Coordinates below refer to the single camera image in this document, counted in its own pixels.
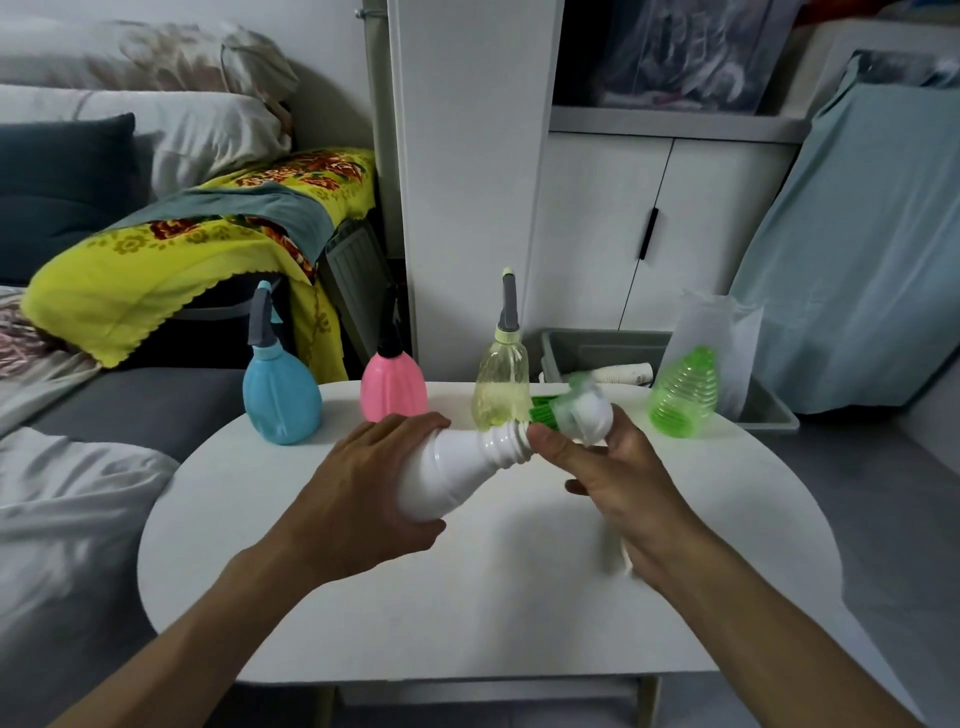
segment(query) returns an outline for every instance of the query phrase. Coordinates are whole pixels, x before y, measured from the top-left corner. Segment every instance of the person's left hand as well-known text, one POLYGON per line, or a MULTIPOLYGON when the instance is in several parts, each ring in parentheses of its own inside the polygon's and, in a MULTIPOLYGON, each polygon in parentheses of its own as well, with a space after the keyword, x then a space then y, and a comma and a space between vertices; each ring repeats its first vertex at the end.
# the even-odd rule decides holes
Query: person's left hand
POLYGON ((446 524, 405 519, 396 506, 396 478, 426 436, 449 425, 436 412, 360 425, 333 447, 261 544, 281 554, 307 591, 426 551, 446 524))

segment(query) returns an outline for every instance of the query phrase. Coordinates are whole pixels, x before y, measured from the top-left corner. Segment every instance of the pink spray bottle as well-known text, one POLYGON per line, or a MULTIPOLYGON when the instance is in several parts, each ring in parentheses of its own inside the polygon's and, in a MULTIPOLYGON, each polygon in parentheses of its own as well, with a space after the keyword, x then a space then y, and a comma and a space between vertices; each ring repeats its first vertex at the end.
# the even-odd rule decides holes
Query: pink spray bottle
POLYGON ((360 380, 360 409, 372 423, 379 422, 391 412, 407 417, 426 412, 423 372, 403 350, 395 311, 396 286, 391 285, 383 294, 376 354, 360 380))

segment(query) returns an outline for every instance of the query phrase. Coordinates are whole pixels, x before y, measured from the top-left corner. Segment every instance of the cabinet door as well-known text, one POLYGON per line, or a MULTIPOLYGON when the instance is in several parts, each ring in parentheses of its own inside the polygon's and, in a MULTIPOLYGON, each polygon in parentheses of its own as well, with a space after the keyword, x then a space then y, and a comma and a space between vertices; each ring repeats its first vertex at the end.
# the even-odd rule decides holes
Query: cabinet door
POLYGON ((684 289, 725 294, 797 148, 677 139, 621 328, 671 331, 684 289))
POLYGON ((619 326, 670 145, 641 136, 547 137, 523 311, 527 331, 619 326))

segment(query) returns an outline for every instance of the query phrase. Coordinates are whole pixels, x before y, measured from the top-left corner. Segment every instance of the spray nozzle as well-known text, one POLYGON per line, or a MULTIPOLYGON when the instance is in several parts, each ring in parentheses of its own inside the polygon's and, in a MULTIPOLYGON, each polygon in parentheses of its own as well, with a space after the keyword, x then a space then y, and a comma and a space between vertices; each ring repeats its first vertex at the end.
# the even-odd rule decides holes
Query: spray nozzle
POLYGON ((383 304, 380 308, 380 336, 376 342, 376 352, 385 359, 394 359, 403 353, 403 342, 396 328, 396 286, 391 283, 383 292, 383 304))
POLYGON ((260 281, 253 292, 253 301, 250 305, 250 327, 247 332, 247 343, 261 349, 271 347, 276 343, 276 334, 271 322, 274 313, 273 288, 268 280, 260 281))
POLYGON ((512 268, 503 269, 503 308, 497 328, 506 333, 520 330, 519 317, 516 315, 516 276, 512 268))

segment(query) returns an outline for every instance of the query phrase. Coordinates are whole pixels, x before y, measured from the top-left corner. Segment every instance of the light blue cloth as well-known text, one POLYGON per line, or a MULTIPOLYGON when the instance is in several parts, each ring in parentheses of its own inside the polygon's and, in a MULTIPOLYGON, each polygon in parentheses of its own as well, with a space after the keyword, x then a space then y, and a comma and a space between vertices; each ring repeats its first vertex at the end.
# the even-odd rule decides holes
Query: light blue cloth
POLYGON ((276 182, 256 187, 184 189, 113 223, 108 230, 207 215, 252 215, 270 220, 287 231, 311 264, 320 259, 333 235, 333 221, 323 205, 276 182))
POLYGON ((813 122, 731 288, 794 411, 902 405, 960 345, 960 90, 857 83, 813 122))

